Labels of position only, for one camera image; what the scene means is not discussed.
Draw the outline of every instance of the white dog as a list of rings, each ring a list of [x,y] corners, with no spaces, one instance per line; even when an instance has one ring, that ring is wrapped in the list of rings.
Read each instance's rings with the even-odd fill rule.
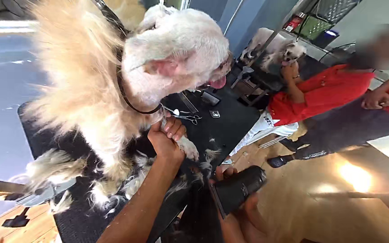
[[[259,28],[256,35],[251,39],[249,46],[242,52],[240,59],[247,62],[248,60],[245,58],[246,54],[248,59],[253,59],[260,54],[258,52],[273,32],[273,30],[268,28]],[[262,61],[261,69],[269,72],[268,66],[271,63],[282,64],[283,66],[289,65],[298,58],[303,57],[307,50],[293,40],[288,40],[282,35],[277,34],[268,45],[266,52],[267,55]]]
[[[119,7],[112,1],[117,9],[126,0],[119,1]],[[201,11],[153,7],[127,40],[120,39],[91,0],[41,0],[32,11],[40,21],[35,43],[50,84],[25,114],[57,135],[81,132],[103,164],[104,178],[92,189],[95,203],[107,202],[131,175],[132,161],[124,155],[127,143],[164,118],[162,112],[144,115],[130,108],[116,75],[122,76],[130,103],[141,111],[153,110],[171,93],[226,83],[229,42]],[[124,16],[119,18],[124,23]],[[115,47],[124,49],[118,74]],[[188,158],[198,159],[191,141],[184,137],[178,144]]]

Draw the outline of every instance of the hand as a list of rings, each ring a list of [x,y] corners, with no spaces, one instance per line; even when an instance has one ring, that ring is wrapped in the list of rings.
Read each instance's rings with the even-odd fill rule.
[[[374,90],[365,95],[364,101],[361,103],[361,107],[364,109],[382,109],[379,103],[388,102],[389,94],[384,91]]]
[[[222,167],[216,168],[216,177],[219,181],[238,173],[235,168],[228,168],[224,172]],[[219,215],[225,243],[264,243],[267,242],[266,222],[258,210],[257,193],[251,194],[241,209],[230,213],[226,219]]]
[[[164,127],[167,133],[160,130],[161,121],[153,124],[148,132],[148,139],[151,141],[157,158],[162,158],[167,162],[180,164],[185,157],[184,152],[179,149],[175,141],[179,140],[185,134],[185,126],[181,121],[171,116],[167,118]]]
[[[281,74],[286,82],[292,82],[294,77],[299,75],[298,62],[293,62],[290,65],[281,67]]]

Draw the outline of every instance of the black grooming table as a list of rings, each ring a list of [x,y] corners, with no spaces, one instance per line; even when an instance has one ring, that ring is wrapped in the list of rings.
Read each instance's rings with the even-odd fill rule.
[[[219,147],[222,150],[219,157],[212,162],[213,169],[215,169],[247,131],[251,129],[259,118],[260,113],[255,108],[245,107],[237,102],[236,99],[238,97],[229,87],[224,87],[216,93],[221,98],[221,102],[215,107],[202,103],[199,98],[199,92],[186,92],[186,94],[188,99],[199,110],[196,115],[202,117],[198,121],[198,125],[182,120],[187,127],[188,138],[197,146],[201,155],[200,161],[204,161],[203,153],[206,149],[216,149]],[[180,111],[188,111],[188,108],[176,94],[163,99],[163,104],[172,109],[177,108]],[[22,113],[22,108],[23,106],[19,108],[19,113]],[[209,113],[210,110],[219,111],[220,118],[212,118]],[[74,202],[69,210],[55,215],[54,218],[64,243],[96,242],[106,226],[124,206],[124,202],[120,202],[115,208],[115,213],[108,215],[99,209],[91,209],[88,199],[89,186],[93,179],[100,178],[100,175],[93,172],[97,165],[97,157],[80,134],[73,133],[54,139],[54,134],[49,130],[37,133],[37,128],[33,127],[29,121],[22,121],[22,125],[34,158],[37,158],[51,148],[65,150],[73,158],[88,156],[88,167],[84,177],[78,177],[76,184],[69,189]],[[148,156],[154,156],[154,150],[146,136],[132,142],[128,150],[139,150]],[[193,163],[193,161],[185,160],[179,174],[187,171],[188,166]],[[178,183],[178,176],[173,183]],[[148,242],[155,242],[176,215],[182,211],[187,205],[188,194],[189,189],[180,190],[164,200],[149,235]]]

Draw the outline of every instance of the comb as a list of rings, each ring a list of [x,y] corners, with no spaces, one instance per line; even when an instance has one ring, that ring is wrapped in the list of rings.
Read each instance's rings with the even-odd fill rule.
[[[183,92],[179,92],[177,93],[179,98],[182,100],[182,102],[184,102],[184,104],[187,106],[187,108],[192,112],[192,113],[196,113],[198,112],[198,110],[196,109],[196,107],[190,102],[190,100],[188,100],[187,96],[185,96],[185,94]]]

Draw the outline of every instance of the black hair clipper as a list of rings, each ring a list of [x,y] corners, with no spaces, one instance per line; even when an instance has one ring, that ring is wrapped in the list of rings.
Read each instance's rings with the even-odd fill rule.
[[[250,166],[229,179],[211,185],[214,202],[223,219],[265,183],[267,183],[265,171],[259,166]]]

